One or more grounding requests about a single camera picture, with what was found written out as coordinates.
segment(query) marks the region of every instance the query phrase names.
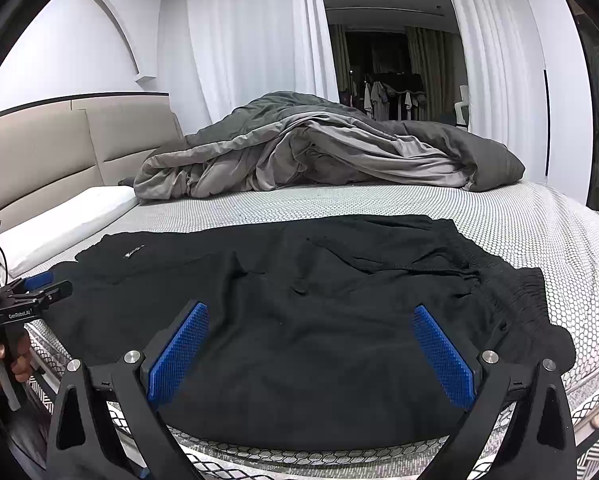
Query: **small logo label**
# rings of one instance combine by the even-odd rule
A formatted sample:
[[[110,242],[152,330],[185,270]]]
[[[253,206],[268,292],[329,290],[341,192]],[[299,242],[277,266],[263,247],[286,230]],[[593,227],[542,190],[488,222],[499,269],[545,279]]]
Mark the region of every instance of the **small logo label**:
[[[14,314],[9,314],[9,319],[17,319],[18,317],[30,316],[32,314],[31,309],[25,310],[24,312],[16,312]]]
[[[130,258],[133,254],[135,254],[137,251],[139,251],[142,247],[144,247],[143,245],[140,245],[139,247],[135,247],[134,250],[132,250],[130,253],[126,253],[124,255],[125,258]]]

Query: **arched wall molding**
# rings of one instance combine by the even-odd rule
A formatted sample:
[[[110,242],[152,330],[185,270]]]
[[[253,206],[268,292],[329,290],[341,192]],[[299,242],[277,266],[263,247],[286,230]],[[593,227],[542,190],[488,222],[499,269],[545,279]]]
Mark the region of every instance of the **arched wall molding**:
[[[139,56],[137,55],[137,47],[133,43],[132,36],[129,33],[128,28],[126,27],[126,25],[124,23],[124,19],[121,17],[118,10],[115,9],[115,6],[111,3],[110,0],[93,0],[93,1],[105,12],[107,17],[111,20],[111,22],[115,26],[116,30],[118,31],[120,38],[124,42],[126,49],[129,53],[129,57],[131,57],[133,66],[135,67],[135,72],[137,74],[135,81],[138,83],[142,83],[147,80],[154,79],[155,76],[145,75],[142,72],[140,66],[138,65],[137,60],[138,60]]]

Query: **white pillow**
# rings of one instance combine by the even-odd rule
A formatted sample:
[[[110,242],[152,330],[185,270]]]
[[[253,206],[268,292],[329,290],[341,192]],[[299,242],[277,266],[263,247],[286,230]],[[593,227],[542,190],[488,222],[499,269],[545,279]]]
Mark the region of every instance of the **white pillow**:
[[[0,234],[11,278],[101,231],[138,202],[132,187],[91,187]]]

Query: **black trim strip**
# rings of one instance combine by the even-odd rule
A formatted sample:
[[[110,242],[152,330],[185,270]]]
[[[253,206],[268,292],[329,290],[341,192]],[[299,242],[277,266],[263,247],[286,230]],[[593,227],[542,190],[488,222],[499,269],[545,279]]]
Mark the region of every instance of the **black trim strip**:
[[[165,95],[165,96],[168,96],[168,92],[97,92],[94,94],[77,94],[77,95],[67,95],[67,96],[62,96],[62,97],[53,97],[51,99],[43,99],[41,101],[34,101],[32,103],[26,103],[23,105],[14,106],[13,108],[8,108],[7,110],[2,110],[0,112],[0,117],[8,115],[8,114],[12,114],[13,112],[19,112],[20,110],[26,110],[27,108],[48,105],[51,103],[59,103],[61,101],[73,101],[76,99],[87,99],[90,97],[115,97],[115,96],[125,96],[125,95]]]
[[[544,85],[546,86],[546,117],[547,117],[547,143],[546,143],[546,170],[544,176],[548,176],[548,163],[550,161],[550,95],[548,94],[548,74],[544,69]]]

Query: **hanging shirt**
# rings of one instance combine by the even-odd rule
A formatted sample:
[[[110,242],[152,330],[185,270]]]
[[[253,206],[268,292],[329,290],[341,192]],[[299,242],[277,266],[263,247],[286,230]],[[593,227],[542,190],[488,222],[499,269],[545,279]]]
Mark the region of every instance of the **hanging shirt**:
[[[413,108],[413,102],[411,101],[411,92],[406,92],[404,95],[404,106],[406,106],[406,120],[411,120],[411,109]]]
[[[373,105],[371,103],[371,86],[366,83],[365,87],[364,87],[364,111],[366,112],[366,115],[368,115],[368,117],[370,117],[371,119],[373,118]]]
[[[373,83],[371,89],[371,103],[373,105],[373,119],[376,121],[388,121],[388,94],[384,85],[379,81]]]

